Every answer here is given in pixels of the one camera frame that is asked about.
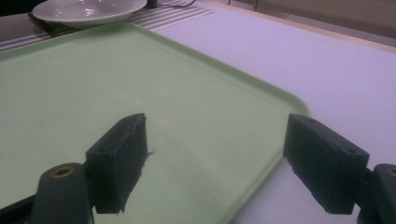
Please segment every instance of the plate rim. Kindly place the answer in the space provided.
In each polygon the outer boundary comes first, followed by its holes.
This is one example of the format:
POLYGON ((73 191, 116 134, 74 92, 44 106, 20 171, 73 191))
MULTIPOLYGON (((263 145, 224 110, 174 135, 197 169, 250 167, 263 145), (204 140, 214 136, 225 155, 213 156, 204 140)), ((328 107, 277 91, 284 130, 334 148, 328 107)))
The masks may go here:
MULTIPOLYGON (((78 2, 80 0, 69 0, 70 2, 78 2)), ((40 20, 43 21, 54 21, 54 22, 90 22, 90 21, 101 21, 101 20, 108 20, 108 19, 115 19, 117 17, 122 17, 128 14, 131 14, 141 8, 143 8, 147 4, 147 0, 126 0, 126 1, 131 1, 136 3, 135 5, 132 5, 131 8, 127 9, 125 12, 121 12, 118 14, 113 14, 113 15, 107 15, 107 16, 102 16, 102 17, 96 17, 96 18, 88 18, 88 19, 62 19, 62 18, 54 18, 54 17, 48 17, 48 16, 43 16, 41 13, 38 12, 42 7, 46 7, 48 4, 52 2, 59 2, 58 0, 48 0, 45 2, 42 2, 41 4, 35 6, 32 10, 32 13, 35 17, 39 18, 40 20)))

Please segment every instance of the white table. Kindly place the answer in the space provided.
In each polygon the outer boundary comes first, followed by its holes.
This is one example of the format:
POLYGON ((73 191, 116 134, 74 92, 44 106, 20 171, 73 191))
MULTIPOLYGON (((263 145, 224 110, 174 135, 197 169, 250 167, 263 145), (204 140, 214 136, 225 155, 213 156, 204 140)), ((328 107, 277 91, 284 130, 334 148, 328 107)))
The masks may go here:
MULTIPOLYGON (((314 119, 371 154, 369 168, 396 163, 396 48, 196 4, 215 13, 157 33, 298 95, 314 119)), ((233 223, 351 224, 358 212, 326 214, 283 160, 233 223)))

